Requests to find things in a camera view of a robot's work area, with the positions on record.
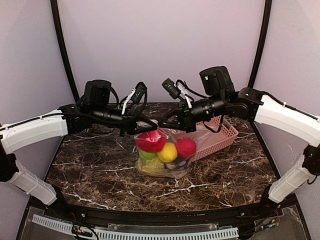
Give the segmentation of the red toy bell pepper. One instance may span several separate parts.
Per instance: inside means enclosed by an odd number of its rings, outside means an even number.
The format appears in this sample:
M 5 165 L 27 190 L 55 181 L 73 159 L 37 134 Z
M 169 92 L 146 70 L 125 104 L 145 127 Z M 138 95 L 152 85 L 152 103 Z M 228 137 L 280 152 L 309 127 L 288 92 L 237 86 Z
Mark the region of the red toy bell pepper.
M 159 130 L 144 132 L 135 138 L 137 147 L 145 152 L 157 153 L 163 150 L 167 143 L 165 134 Z

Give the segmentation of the clear zip top bag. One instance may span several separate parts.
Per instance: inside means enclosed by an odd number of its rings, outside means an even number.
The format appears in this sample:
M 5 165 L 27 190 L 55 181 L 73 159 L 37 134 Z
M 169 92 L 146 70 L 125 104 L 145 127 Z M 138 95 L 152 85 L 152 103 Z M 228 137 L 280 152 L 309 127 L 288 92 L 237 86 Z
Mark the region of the clear zip top bag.
M 194 132 L 158 128 L 134 136 L 139 172 L 160 178 L 181 179 L 201 154 L 213 133 L 202 123 Z

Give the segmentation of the pink perforated plastic basket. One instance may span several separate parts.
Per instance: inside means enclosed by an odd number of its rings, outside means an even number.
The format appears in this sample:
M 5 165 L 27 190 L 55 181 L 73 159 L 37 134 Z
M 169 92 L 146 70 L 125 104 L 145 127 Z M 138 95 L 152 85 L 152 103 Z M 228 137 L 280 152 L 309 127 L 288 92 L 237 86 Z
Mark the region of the pink perforated plastic basket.
M 193 132 L 194 141 L 197 142 L 197 152 L 191 161 L 195 162 L 231 146 L 239 132 L 224 117 L 221 130 L 213 133 L 208 130 L 202 122 L 196 124 L 196 132 Z

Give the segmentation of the yellow toy lemon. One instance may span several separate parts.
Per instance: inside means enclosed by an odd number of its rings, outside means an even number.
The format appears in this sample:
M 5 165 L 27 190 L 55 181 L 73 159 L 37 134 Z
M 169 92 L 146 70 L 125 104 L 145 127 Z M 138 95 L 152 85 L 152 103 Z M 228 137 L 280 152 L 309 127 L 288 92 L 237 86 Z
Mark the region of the yellow toy lemon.
M 172 142 L 167 142 L 163 149 L 157 153 L 157 156 L 163 163 L 171 163 L 178 157 L 176 145 Z

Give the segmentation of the green toy chayote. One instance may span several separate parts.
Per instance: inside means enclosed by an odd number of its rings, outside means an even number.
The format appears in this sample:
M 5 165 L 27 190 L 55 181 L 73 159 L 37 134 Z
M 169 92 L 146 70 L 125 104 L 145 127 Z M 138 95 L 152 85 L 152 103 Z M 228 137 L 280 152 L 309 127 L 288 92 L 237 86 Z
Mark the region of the green toy chayote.
M 152 160 L 153 158 L 157 157 L 157 153 L 155 152 L 147 152 L 143 150 L 139 150 L 139 156 L 142 160 Z

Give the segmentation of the yellow toy napa cabbage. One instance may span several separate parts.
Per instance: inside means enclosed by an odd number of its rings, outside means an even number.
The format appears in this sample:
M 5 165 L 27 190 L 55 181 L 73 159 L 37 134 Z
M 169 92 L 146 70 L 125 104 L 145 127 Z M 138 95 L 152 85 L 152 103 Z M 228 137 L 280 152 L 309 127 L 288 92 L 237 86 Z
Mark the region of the yellow toy napa cabbage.
M 164 172 L 164 164 L 158 158 L 153 158 L 148 161 L 140 159 L 137 161 L 136 167 L 140 172 L 151 176 L 161 177 Z

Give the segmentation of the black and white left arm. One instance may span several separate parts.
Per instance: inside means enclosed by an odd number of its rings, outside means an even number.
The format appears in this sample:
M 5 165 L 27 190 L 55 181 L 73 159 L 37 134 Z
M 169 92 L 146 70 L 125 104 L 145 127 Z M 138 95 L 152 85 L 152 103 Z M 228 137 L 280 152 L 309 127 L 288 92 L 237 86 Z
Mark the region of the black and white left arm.
M 26 146 L 104 125 L 119 129 L 120 136 L 138 135 L 157 129 L 157 124 L 133 108 L 141 100 L 147 101 L 147 87 L 139 82 L 123 103 L 109 106 L 110 95 L 117 95 L 111 82 L 91 80 L 85 85 L 83 96 L 75 103 L 59 107 L 49 113 L 0 128 L 0 180 L 9 183 L 46 206 L 62 203 L 58 189 L 26 169 L 16 158 L 15 151 Z

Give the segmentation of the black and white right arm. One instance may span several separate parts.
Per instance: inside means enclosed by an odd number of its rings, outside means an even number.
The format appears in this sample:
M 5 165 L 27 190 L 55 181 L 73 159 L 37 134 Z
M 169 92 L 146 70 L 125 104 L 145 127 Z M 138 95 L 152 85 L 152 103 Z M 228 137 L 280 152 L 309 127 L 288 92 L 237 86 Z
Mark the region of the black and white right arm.
M 202 70 L 200 78 L 207 96 L 194 103 L 180 101 L 159 122 L 161 128 L 196 131 L 196 124 L 214 117 L 230 116 L 271 126 L 308 143 L 298 162 L 266 189 L 261 202 L 275 205 L 305 182 L 320 174 L 320 118 L 279 101 L 265 91 L 245 87 L 235 91 L 228 69 Z

